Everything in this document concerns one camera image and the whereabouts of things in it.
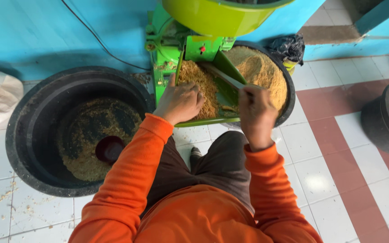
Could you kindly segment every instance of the orange long-sleeve shirt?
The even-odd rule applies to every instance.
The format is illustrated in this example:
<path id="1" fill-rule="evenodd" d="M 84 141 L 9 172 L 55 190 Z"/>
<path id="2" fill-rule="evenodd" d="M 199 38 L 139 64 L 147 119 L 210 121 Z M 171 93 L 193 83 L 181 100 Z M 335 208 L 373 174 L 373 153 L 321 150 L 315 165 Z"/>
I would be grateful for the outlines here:
<path id="1" fill-rule="evenodd" d="M 256 153 L 245 147 L 254 217 L 231 194 L 195 185 L 169 194 L 140 221 L 172 130 L 164 119 L 147 114 L 99 192 L 85 205 L 69 242 L 321 242 L 296 205 L 275 145 Z"/>

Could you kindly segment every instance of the black plastic bag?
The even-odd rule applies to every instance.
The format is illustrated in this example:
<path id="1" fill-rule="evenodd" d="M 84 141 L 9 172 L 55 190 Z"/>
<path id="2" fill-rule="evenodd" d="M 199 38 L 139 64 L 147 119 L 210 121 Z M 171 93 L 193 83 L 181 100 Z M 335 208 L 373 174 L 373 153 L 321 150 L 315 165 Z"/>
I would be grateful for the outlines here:
<path id="1" fill-rule="evenodd" d="M 287 58 L 289 61 L 299 63 L 301 66 L 304 64 L 305 44 L 303 35 L 296 34 L 272 39 L 265 48 L 281 61 Z"/>

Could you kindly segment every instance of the green grinding machine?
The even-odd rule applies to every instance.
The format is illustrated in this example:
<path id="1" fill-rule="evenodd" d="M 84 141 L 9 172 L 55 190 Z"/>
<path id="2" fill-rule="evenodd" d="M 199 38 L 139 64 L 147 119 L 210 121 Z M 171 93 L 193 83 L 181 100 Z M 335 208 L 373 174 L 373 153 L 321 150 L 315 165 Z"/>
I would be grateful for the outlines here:
<path id="1" fill-rule="evenodd" d="M 222 51 L 232 48 L 237 36 L 257 29 L 275 9 L 294 0 L 258 0 L 257 4 L 234 3 L 224 0 L 162 0 L 154 11 L 148 12 L 145 49 L 151 52 L 155 102 L 163 95 L 168 78 L 178 78 L 182 60 L 212 62 L 230 77 L 246 83 L 239 71 Z M 221 105 L 235 106 L 238 94 L 218 77 L 214 78 Z M 188 121 L 177 124 L 187 127 L 222 122 L 237 122 L 238 115 Z"/>

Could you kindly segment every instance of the electric cable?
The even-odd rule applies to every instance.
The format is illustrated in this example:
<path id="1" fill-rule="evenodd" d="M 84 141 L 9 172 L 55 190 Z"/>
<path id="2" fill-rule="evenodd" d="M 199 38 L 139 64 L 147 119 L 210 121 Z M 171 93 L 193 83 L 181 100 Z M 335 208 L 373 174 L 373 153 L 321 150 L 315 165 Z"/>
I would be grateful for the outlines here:
<path id="1" fill-rule="evenodd" d="M 135 67 L 135 68 L 138 68 L 138 69 L 143 69 L 143 70 L 147 70 L 147 71 L 151 71 L 151 69 L 148 69 L 148 68 L 143 68 L 143 67 L 139 67 L 139 66 L 136 66 L 136 65 L 133 65 L 131 63 L 128 63 L 126 61 L 123 61 L 119 58 L 117 58 L 116 56 L 112 55 L 112 53 L 110 53 L 107 48 L 103 45 L 103 43 L 100 41 L 100 39 L 95 35 L 95 33 L 82 21 L 82 19 L 80 19 L 76 13 L 73 12 L 73 10 L 71 10 L 71 8 L 67 5 L 67 3 L 64 2 L 64 0 L 61 0 L 62 3 L 64 3 L 64 5 L 68 8 L 68 10 L 70 10 L 70 12 L 94 35 L 95 39 L 97 39 L 97 41 L 100 43 L 100 45 L 102 45 L 103 49 L 105 49 L 105 51 L 113 58 L 115 58 L 116 60 L 122 62 L 122 63 L 125 63 L 127 65 L 130 65 L 132 67 Z"/>

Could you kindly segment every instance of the knee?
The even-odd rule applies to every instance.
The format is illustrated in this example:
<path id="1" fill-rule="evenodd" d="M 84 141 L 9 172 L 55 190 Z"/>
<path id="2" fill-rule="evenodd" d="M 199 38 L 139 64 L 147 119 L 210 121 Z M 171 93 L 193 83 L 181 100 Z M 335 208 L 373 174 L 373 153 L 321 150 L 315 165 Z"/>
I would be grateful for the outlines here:
<path id="1" fill-rule="evenodd" d="M 249 143 L 247 141 L 247 138 L 244 135 L 244 133 L 242 133 L 240 131 L 230 130 L 230 131 L 223 133 L 222 136 L 224 136 L 227 139 L 230 139 L 232 141 L 240 142 L 241 145 L 245 145 L 245 144 Z"/>

